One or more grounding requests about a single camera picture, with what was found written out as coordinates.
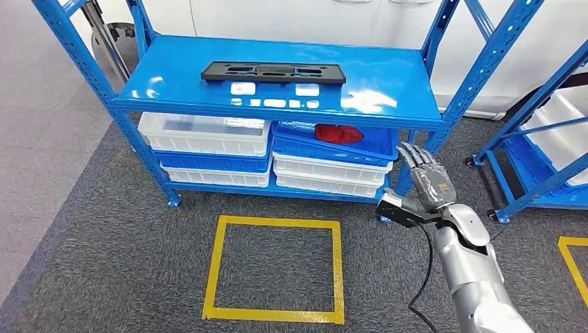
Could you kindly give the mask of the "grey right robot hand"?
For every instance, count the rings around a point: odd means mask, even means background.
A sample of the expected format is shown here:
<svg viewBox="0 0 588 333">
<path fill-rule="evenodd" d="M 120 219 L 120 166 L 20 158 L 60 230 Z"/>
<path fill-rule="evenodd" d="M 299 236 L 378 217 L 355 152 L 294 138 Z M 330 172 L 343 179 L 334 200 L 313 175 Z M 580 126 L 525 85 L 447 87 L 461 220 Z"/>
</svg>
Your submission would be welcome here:
<svg viewBox="0 0 588 333">
<path fill-rule="evenodd" d="M 397 150 L 409 167 L 421 212 L 434 212 L 455 203 L 456 190 L 447 170 L 429 151 L 408 142 L 401 142 Z"/>
</svg>

